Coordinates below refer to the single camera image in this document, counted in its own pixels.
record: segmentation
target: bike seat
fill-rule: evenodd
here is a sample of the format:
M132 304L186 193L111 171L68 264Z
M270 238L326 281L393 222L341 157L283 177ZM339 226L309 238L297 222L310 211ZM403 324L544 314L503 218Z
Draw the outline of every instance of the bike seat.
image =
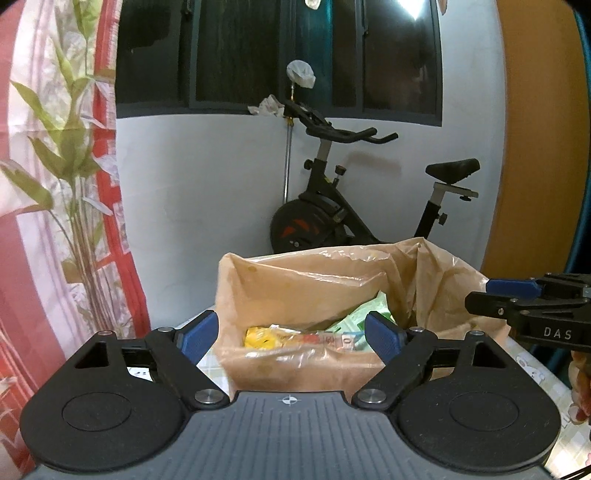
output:
M427 165L425 173L434 179L452 185L480 170L480 162L475 158L448 161Z

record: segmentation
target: paper bag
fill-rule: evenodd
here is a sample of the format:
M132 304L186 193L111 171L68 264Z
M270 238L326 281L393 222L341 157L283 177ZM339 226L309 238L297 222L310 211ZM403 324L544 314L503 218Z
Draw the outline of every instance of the paper bag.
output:
M384 365L373 352L338 352L318 345L260 351L243 347L249 327L279 324L320 329L383 291L398 325L425 327L441 338L484 330L503 343L504 320L464 308L487 278L449 252L415 238L391 245L331 247L219 264L214 352L236 390L343 390L348 399Z

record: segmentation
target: screw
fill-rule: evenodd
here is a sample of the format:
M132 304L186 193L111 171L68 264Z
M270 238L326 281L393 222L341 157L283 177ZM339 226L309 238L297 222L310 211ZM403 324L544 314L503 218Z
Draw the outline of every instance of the screw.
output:
M195 393L195 400L205 405L214 405L220 403L224 398L224 394L220 390L214 388L206 388Z
M375 405L386 401L386 394L377 388L366 388L357 394L360 402Z

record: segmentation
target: metal pole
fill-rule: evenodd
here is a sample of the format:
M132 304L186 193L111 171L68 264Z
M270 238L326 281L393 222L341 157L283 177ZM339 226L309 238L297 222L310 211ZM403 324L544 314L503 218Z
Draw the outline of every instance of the metal pole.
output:
M296 84L291 84L291 101L294 100L294 90ZM290 188L290 168L291 168L291 139L294 131L294 120L292 117L287 117L287 138L285 139L285 166L283 170L283 204L289 200Z

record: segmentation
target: white wall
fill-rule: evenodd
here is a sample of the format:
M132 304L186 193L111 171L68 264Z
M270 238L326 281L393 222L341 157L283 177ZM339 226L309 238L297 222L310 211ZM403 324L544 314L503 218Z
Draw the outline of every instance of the white wall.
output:
M494 0L451 2L440 17L443 126L335 119L349 129L397 131L387 145L333 145L329 170L348 172L339 188L374 234L412 236L433 186L429 163L475 157L482 169L461 183L480 193L447 196L444 226L430 240L479 267L488 240L503 158L505 69ZM270 252L268 224L281 204L282 120L173 115L118 120L117 149L128 236L155 326L180 322L212 304L216 265L228 251ZM318 140L296 123L290 194L304 189L302 165Z

